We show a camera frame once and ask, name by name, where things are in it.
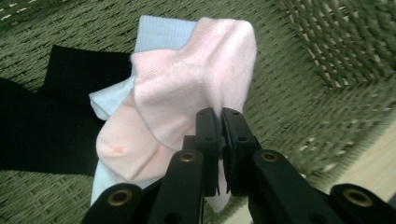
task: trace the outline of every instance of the laundry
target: laundry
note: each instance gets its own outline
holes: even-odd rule
[[[130,75],[129,54],[53,46],[43,87],[0,78],[0,169],[94,175],[103,126],[89,92]]]
[[[133,54],[134,89],[99,133],[100,160],[119,182],[163,176],[184,135],[194,134],[197,111],[242,112],[255,56],[248,22],[209,18],[198,21],[180,50]]]
[[[196,21],[143,15],[139,20],[134,52],[152,49],[181,49],[189,40],[195,24]],[[99,119],[107,120],[114,114],[122,100],[133,89],[135,75],[136,71],[132,69],[131,76],[126,80],[90,94],[92,108]],[[117,179],[117,173],[99,161],[93,180],[91,203],[94,203],[107,188],[117,184]],[[135,181],[134,184],[144,189],[156,180],[158,177]]]
[[[195,21],[141,16],[134,53],[152,49],[181,49],[195,27]],[[134,87],[136,71],[113,86],[90,94],[91,105],[99,119],[107,120]]]

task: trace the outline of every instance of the green wicker basket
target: green wicker basket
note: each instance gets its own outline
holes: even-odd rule
[[[250,21],[258,57],[245,116],[263,148],[326,189],[395,119],[396,4],[390,0],[3,0],[0,77],[30,91],[52,45],[132,52],[141,15]],[[0,223],[79,223],[92,178],[0,171]],[[205,223],[221,223],[245,202]]]

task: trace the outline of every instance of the pink sock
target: pink sock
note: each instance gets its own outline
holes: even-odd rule
[[[134,90],[99,133],[99,158],[128,182],[163,176],[199,110],[242,112],[255,57],[250,23],[209,18],[181,50],[134,54]]]

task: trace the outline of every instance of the black fabric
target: black fabric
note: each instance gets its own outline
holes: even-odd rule
[[[88,94],[131,75],[129,54],[53,46],[44,85],[37,92],[52,99],[88,108]]]
[[[0,169],[94,175],[104,122],[88,94],[130,73],[126,53],[54,47],[38,93],[0,78]]]

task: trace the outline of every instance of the screw hole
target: screw hole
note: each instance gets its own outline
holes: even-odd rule
[[[370,197],[358,189],[345,189],[344,197],[346,197],[350,202],[361,207],[369,207],[373,205],[373,201]]]
[[[186,152],[180,155],[181,161],[195,161],[196,156],[191,152]]]
[[[273,154],[273,153],[269,153],[269,152],[264,152],[262,153],[262,159],[264,161],[277,161],[277,155]]]
[[[121,206],[132,199],[132,192],[129,189],[119,189],[114,191],[107,198],[107,202],[112,206]]]

